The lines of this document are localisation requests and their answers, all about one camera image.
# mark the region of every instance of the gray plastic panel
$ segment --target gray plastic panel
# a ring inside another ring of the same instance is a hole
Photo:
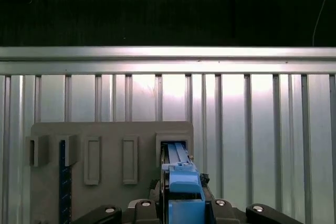
[[[126,136],[123,139],[123,183],[138,183],[138,136]]]
[[[36,123],[31,135],[48,135],[49,163],[31,167],[30,223],[59,224],[60,140],[68,142],[66,155],[72,164],[72,220],[104,204],[124,209],[133,200],[148,198],[151,180],[160,178],[155,165],[158,140],[181,136],[193,146],[188,122]]]

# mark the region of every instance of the rectangular slot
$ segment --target rectangular slot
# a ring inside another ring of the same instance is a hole
[[[86,185],[98,185],[100,180],[100,137],[87,137],[84,152],[84,182]]]
[[[76,135],[59,136],[58,141],[65,142],[65,166],[71,166],[79,159],[79,142]]]
[[[29,141],[29,165],[34,166],[34,150],[35,150],[35,141]]]
[[[123,183],[138,183],[138,136],[126,136],[123,139]]]
[[[28,163],[33,167],[41,167],[49,163],[49,137],[33,136],[28,137],[27,151]]]

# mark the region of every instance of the cable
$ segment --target cable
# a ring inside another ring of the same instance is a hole
[[[315,33],[316,33],[317,25],[319,24],[320,17],[321,17],[321,14],[322,14],[322,11],[323,11],[324,4],[325,4],[325,3],[326,3],[326,0],[323,0],[323,3],[322,3],[322,6],[321,6],[321,9],[320,9],[319,16],[317,17],[317,20],[316,20],[316,24],[315,24],[315,28],[314,28],[314,32],[313,32],[313,38],[312,38],[312,46],[313,46],[313,47],[315,46]]]

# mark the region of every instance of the dark background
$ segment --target dark background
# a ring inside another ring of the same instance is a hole
[[[0,0],[0,46],[312,46],[322,2]],[[336,0],[315,46],[336,46]]]

